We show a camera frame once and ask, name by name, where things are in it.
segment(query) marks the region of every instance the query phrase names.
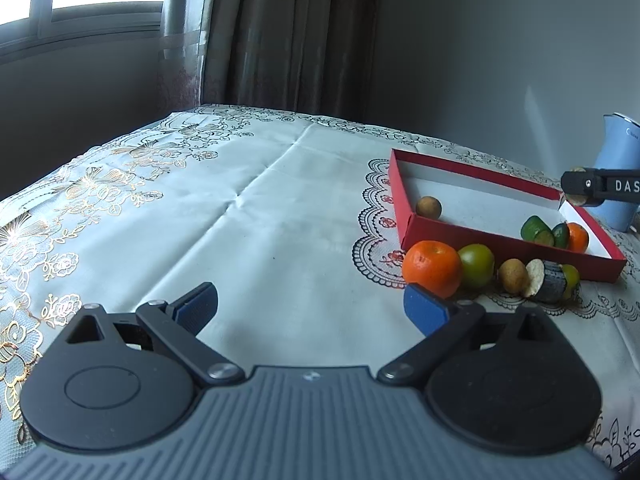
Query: metal pivot screw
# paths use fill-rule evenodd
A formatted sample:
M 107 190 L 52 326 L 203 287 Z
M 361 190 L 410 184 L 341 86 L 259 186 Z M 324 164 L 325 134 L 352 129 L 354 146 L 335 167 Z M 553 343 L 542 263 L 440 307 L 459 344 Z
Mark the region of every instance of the metal pivot screw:
M 317 381 L 320 377 L 322 377 L 322 375 L 320 375 L 315 370 L 311 370 L 310 372 L 306 372 L 306 373 L 302 374 L 302 378 L 305 381 L 309 381 L 310 383 L 313 383 L 314 381 Z
M 414 367 L 406 363 L 392 364 L 383 373 L 387 379 L 406 379 L 414 373 Z
M 207 370 L 207 374 L 212 379 L 231 379 L 239 373 L 240 368 L 233 363 L 216 363 Z

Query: orange fruit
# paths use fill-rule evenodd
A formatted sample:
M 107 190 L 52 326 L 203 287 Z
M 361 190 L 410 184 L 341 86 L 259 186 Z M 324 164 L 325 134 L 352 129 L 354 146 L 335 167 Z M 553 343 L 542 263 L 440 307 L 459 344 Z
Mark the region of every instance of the orange fruit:
M 587 229 L 575 222 L 570 222 L 567 224 L 567 227 L 569 228 L 569 244 L 567 245 L 567 249 L 576 253 L 585 252 L 589 246 L 589 233 Z
M 440 298 L 452 296 L 462 282 L 462 261 L 447 244 L 421 241 L 407 251 L 402 261 L 402 277 L 417 283 Z

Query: blue pitcher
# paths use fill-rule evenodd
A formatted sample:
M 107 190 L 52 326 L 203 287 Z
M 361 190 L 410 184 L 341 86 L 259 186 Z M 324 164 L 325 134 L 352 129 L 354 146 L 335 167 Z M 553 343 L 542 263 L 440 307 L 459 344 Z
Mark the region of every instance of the blue pitcher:
M 603 170 L 640 169 L 640 124 L 615 113 L 604 116 L 605 139 L 594 168 Z M 616 231 L 626 232 L 634 219 L 638 204 L 605 200 L 590 210 Z

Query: window frame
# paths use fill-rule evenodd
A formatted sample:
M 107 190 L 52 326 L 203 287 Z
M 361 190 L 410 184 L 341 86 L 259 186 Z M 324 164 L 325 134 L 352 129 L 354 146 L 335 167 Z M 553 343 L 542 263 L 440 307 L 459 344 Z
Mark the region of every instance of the window frame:
M 53 0 L 31 0 L 28 18 L 1 24 L 0 57 L 63 40 L 160 29 L 162 2 L 52 6 Z

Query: yellow-green fruit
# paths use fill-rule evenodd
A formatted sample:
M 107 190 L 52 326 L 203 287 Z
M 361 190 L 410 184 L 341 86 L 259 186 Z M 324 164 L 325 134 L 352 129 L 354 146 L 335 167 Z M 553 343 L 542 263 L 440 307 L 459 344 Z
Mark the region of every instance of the yellow-green fruit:
M 529 285 L 529 273 L 525 264 L 517 258 L 512 258 L 498 269 L 498 280 L 509 294 L 519 295 Z
M 470 290 L 483 288 L 494 276 L 495 259 L 489 247 L 471 244 L 458 251 L 462 260 L 462 286 Z
M 415 205 L 415 212 L 425 218 L 437 220 L 442 214 L 442 204 L 440 200 L 433 196 L 423 196 Z
M 571 297 L 574 288 L 580 283 L 580 272 L 574 266 L 564 264 L 562 266 L 562 273 L 566 279 L 566 289 L 562 295 L 563 300 L 568 300 Z

